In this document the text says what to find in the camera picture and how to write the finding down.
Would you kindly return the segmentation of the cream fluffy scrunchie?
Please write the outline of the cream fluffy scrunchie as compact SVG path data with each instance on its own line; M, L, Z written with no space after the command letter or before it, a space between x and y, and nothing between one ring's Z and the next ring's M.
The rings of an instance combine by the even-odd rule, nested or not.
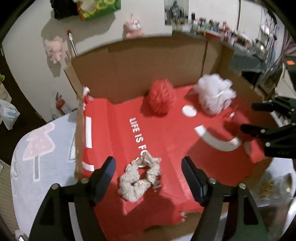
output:
M127 164L125 172L119 178L118 193L122 198L129 202L137 202L149 188L160 187L161 161L161 158L153 157L145 151Z

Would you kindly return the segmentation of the pink plush toy on wall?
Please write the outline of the pink plush toy on wall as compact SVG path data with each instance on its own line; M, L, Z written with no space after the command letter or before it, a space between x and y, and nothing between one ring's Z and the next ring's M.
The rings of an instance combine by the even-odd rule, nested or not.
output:
M44 40L44 47L47 56L53 64L60 62L62 57L62 39L56 36L53 40Z

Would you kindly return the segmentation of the white mesh bath pouf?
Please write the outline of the white mesh bath pouf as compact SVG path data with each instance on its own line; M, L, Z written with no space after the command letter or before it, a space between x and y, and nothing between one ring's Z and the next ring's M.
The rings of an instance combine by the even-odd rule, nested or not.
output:
M203 110L208 115L217 115L227 109L237 96L232 84L231 80L223 79L217 73L205 74L197 81L193 90L198 94Z

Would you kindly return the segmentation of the steel kettle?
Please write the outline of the steel kettle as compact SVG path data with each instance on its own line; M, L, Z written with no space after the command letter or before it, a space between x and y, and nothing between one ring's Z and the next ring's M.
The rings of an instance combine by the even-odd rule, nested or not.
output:
M260 59L261 61L265 61L267 58L267 48L263 44L262 41L256 39L255 43L253 44L252 55Z

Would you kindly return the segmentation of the red-lined cardboard box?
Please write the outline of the red-lined cardboard box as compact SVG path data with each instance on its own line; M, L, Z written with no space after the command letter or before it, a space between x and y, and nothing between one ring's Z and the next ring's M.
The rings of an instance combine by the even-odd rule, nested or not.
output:
M261 98L230 68L233 50L218 41L188 36L150 37L108 44L73 58L66 75L85 110L78 110L77 174L90 176L107 157L116 160L116 172L102 202L95 207L108 240L135 238L156 225L181 222L184 212L202 211L194 201L181 170L191 157L195 165L219 182L235 186L264 164L257 141L252 155L223 124L241 111L256 126L275 128L269 113L251 109ZM205 74L232 81L237 96L216 116L206 114L192 92ZM167 79L176 103L167 115L154 114L147 102L151 84ZM160 187L149 189L135 203L118 194L125 166L148 151L162 159Z

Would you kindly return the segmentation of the grey patterned table cloth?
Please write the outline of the grey patterned table cloth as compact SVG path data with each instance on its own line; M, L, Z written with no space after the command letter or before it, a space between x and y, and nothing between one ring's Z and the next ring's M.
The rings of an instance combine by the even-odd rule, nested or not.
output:
M21 138L11 161L11 191L19 229L30 234L40 205L54 183L73 185L76 111Z

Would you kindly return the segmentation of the pink plush behind box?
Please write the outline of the pink plush behind box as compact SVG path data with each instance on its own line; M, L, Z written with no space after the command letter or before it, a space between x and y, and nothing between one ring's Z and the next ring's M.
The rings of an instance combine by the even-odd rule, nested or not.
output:
M144 36L140 19L130 19L123 25L125 39L140 38Z

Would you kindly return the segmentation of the plastic bag on door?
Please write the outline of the plastic bag on door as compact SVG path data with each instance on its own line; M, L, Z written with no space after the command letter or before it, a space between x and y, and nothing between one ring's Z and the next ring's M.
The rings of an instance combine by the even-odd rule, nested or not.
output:
M1 119L8 130L13 128L14 123L18 119L20 113L11 103L0 100L1 102Z

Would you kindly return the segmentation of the green shopping bag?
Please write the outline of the green shopping bag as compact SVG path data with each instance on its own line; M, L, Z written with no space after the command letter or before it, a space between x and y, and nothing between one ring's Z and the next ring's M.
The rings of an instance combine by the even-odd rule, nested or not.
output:
M121 9L121 0L78 0L73 1L81 20L88 21L114 13Z

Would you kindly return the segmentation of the black bag on wall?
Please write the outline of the black bag on wall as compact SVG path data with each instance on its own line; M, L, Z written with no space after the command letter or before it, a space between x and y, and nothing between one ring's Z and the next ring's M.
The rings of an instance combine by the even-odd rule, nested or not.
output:
M50 3L57 20L79 15L77 4L73 0L50 0Z

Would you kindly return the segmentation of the orange-handled broom stick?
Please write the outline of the orange-handled broom stick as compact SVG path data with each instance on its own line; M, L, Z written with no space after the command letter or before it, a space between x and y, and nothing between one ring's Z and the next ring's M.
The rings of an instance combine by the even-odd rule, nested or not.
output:
M75 47L75 44L74 44L74 41L73 41L73 36L72 36L72 33L71 33L70 30L67 30L67 35L68 35L69 41L71 43L74 55L77 57L78 56L77 50L76 50L76 47Z

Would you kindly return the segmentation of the red plush pouch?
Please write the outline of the red plush pouch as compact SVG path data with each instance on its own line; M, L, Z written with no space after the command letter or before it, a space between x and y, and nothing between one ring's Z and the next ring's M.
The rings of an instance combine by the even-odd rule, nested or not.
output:
M250 124L249 119L241 112L234 111L230 114L230 117L224 121L224 128L233 136L238 137L241 142L249 142L254 139L250 134L244 133L241 130L241 125Z

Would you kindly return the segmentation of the red mesh bath pouf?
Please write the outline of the red mesh bath pouf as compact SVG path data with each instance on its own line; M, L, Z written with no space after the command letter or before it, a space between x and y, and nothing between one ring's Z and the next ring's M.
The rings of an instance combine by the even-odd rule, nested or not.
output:
M147 102L157 115L167 115L176 99L175 89L167 79L153 81L147 95Z

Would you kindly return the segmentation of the red container on side table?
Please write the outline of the red container on side table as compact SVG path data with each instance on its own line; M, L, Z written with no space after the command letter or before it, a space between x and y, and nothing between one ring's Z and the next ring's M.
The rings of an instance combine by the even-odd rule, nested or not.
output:
M205 37L209 40L220 41L221 35L215 32L205 32Z

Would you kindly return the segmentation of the dark green side table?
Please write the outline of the dark green side table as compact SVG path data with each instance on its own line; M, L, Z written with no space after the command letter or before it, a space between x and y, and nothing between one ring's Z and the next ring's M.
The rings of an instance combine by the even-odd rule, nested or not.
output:
M229 68L237 74L242 75L243 72L254 72L259 74L266 73L266 63L247 51L232 47L233 55Z

